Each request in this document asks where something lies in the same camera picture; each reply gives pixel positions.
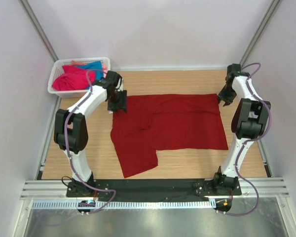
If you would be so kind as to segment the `dark red t-shirt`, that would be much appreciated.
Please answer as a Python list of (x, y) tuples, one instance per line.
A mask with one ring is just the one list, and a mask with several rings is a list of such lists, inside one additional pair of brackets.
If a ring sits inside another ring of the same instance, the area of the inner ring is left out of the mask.
[(125, 178), (157, 167), (157, 151), (228, 150), (216, 94), (129, 96), (111, 140)]

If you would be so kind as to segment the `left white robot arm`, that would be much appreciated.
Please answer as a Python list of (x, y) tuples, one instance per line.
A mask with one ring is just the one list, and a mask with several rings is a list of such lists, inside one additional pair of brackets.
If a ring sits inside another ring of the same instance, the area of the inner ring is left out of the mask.
[(68, 109), (59, 109), (55, 115), (54, 142), (66, 154), (73, 172), (67, 184), (68, 197), (88, 198), (100, 191), (95, 187), (85, 152), (88, 117), (103, 102), (107, 102), (110, 112), (127, 111), (127, 92), (121, 90), (123, 78), (119, 73), (107, 71), (100, 80), (87, 79), (87, 82), (86, 94)]

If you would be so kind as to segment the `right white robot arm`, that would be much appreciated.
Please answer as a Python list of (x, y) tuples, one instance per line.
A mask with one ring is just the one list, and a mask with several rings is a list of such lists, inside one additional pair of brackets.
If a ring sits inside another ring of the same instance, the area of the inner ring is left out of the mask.
[(217, 96), (224, 106), (230, 105), (235, 98), (239, 98), (239, 104), (231, 122), (231, 148), (212, 183), (214, 193), (219, 196), (229, 195), (237, 189), (240, 167), (248, 149), (269, 131), (271, 125), (271, 103), (257, 94), (252, 74), (242, 71), (240, 64), (227, 67), (225, 85)]

